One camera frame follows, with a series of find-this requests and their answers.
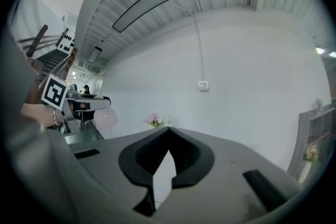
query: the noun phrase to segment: bracelet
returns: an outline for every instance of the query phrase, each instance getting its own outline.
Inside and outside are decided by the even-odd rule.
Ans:
[[[54,121],[54,125],[59,126],[60,123],[57,122],[55,108],[53,106],[51,106],[50,111],[51,111],[51,117]]]

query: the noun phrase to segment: pink flower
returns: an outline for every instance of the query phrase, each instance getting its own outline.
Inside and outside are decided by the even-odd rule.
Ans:
[[[145,122],[147,124],[151,124],[153,121],[157,121],[159,119],[159,114],[157,114],[156,112],[149,115],[148,118],[145,120]]]
[[[153,121],[157,121],[159,119],[159,114],[157,114],[156,112],[152,114],[153,117]]]

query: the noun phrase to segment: stair railing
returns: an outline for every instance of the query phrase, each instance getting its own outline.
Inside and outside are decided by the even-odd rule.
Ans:
[[[41,50],[43,48],[53,46],[53,45],[55,45],[56,48],[57,48],[59,46],[59,44],[62,42],[62,40],[65,37],[66,33],[68,32],[69,28],[65,29],[65,31],[61,35],[44,36],[44,34],[47,30],[48,30],[48,26],[43,25],[42,29],[40,30],[40,32],[37,34],[36,37],[20,39],[20,40],[17,41],[18,43],[25,43],[25,42],[28,42],[28,41],[33,41],[32,44],[22,46],[23,50],[29,49],[26,53],[28,58],[32,57],[34,52],[36,52],[37,50]],[[53,37],[56,37],[56,39],[45,40],[46,38],[53,38]],[[48,44],[46,44],[44,46],[37,47],[38,45],[41,45],[41,44],[44,44],[44,43],[48,43]]]
[[[49,73],[46,75],[46,77],[43,79],[43,81],[38,86],[38,90],[40,90],[44,84],[47,82],[49,75],[54,74],[57,77],[61,74],[61,72],[64,70],[65,66],[68,63],[68,60],[70,59],[71,55],[69,54],[66,58],[64,58],[61,62],[59,62],[58,65],[56,65]]]
[[[38,35],[34,38],[26,38],[26,39],[21,39],[18,40],[18,43],[24,43],[27,41],[31,41],[33,40],[33,43],[30,45],[24,45],[22,48],[23,49],[27,49],[29,48],[28,52],[27,52],[27,57],[28,57],[28,62],[29,64],[36,70],[36,72],[38,73],[38,78],[35,81],[35,85],[31,88],[27,98],[26,98],[26,103],[29,104],[37,104],[37,103],[41,103],[41,96],[42,96],[42,92],[44,89],[44,86],[48,80],[48,77],[50,74],[54,74],[55,76],[61,78],[61,79],[66,79],[69,69],[72,66],[74,60],[75,60],[75,56],[76,56],[76,52],[77,49],[73,49],[71,54],[68,55],[65,59],[63,59],[58,65],[56,65],[50,72],[48,75],[46,75],[46,77],[41,81],[41,75],[44,69],[44,65],[42,62],[40,62],[39,60],[33,59],[32,56],[34,54],[35,51],[55,45],[56,48],[59,46],[59,44],[62,42],[63,38],[65,37],[66,33],[68,32],[68,28],[62,33],[62,35],[60,36],[44,36],[44,33],[46,32],[46,30],[48,29],[47,25],[44,25],[42,27],[42,29],[40,30],[40,32],[38,33]],[[41,41],[43,38],[52,38],[52,37],[58,37],[58,39],[52,39],[52,40],[43,40]],[[48,42],[53,42],[56,41],[52,44],[46,44],[44,46],[38,47],[37,46],[39,44],[44,44],[44,43],[48,43]]]

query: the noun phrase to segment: ceiling light fixture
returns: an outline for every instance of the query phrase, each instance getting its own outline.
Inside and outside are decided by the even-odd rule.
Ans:
[[[167,1],[168,0],[138,0],[119,17],[112,27],[121,33],[142,15]]]
[[[316,47],[316,51],[317,51],[318,54],[323,54],[325,52],[325,49]]]
[[[91,53],[91,56],[89,58],[89,62],[93,63],[97,57],[101,54],[102,49],[98,48],[97,46],[94,48],[93,52]]]

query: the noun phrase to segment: wall outlet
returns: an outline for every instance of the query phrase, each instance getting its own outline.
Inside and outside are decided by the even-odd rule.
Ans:
[[[199,81],[198,88],[200,91],[208,91],[209,90],[209,82],[208,81]]]

